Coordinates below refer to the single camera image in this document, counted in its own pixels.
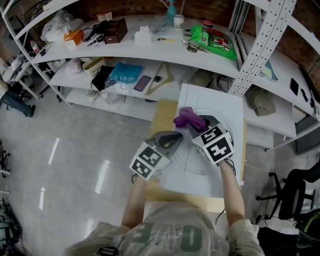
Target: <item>white mug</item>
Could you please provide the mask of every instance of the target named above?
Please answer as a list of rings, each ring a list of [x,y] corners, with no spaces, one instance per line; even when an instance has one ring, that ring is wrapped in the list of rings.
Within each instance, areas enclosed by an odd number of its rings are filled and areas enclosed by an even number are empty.
[[[177,30],[181,30],[185,21],[185,16],[176,14],[173,17],[173,27]]]

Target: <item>pink cloth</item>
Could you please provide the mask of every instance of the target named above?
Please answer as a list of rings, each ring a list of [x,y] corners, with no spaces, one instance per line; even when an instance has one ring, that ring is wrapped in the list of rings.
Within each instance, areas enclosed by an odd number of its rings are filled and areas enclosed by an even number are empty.
[[[185,127],[189,123],[197,128],[200,132],[204,132],[207,129],[206,121],[195,114],[194,110],[190,106],[181,108],[179,111],[179,116],[173,120],[173,123],[177,128]]]

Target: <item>smartphone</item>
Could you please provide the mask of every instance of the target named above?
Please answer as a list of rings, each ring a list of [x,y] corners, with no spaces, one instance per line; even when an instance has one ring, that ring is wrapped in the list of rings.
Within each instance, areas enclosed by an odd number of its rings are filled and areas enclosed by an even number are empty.
[[[150,79],[151,79],[150,76],[143,75],[140,78],[139,82],[136,83],[136,85],[133,89],[138,92],[142,92],[144,90],[144,88],[146,87],[146,85],[149,83]]]
[[[291,78],[290,89],[296,96],[298,95],[299,84],[293,78]]]

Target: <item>bottle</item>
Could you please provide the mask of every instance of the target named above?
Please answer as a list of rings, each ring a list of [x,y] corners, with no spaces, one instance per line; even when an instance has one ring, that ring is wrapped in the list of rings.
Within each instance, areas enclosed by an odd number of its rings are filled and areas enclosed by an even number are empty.
[[[40,52],[40,48],[36,44],[36,42],[33,40],[30,40],[30,44],[31,44],[31,47],[32,47],[33,51],[35,52],[35,54],[38,54]]]

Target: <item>tiled floor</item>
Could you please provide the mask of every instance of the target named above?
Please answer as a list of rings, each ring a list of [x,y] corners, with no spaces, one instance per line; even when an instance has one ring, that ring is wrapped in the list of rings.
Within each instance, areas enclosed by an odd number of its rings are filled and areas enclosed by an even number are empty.
[[[128,166],[150,122],[68,107],[53,91],[35,104],[33,118],[0,107],[0,138],[11,153],[12,170],[0,185],[11,191],[8,199],[22,225],[26,248],[33,256],[58,256],[97,222],[120,223],[132,187]],[[251,220],[272,207],[272,201],[261,205],[255,200],[274,189],[269,171],[286,176],[293,168],[311,167],[315,160],[314,155],[295,156],[290,146],[266,153],[248,145],[246,152],[242,193]],[[217,229],[225,234],[226,227],[222,216]]]

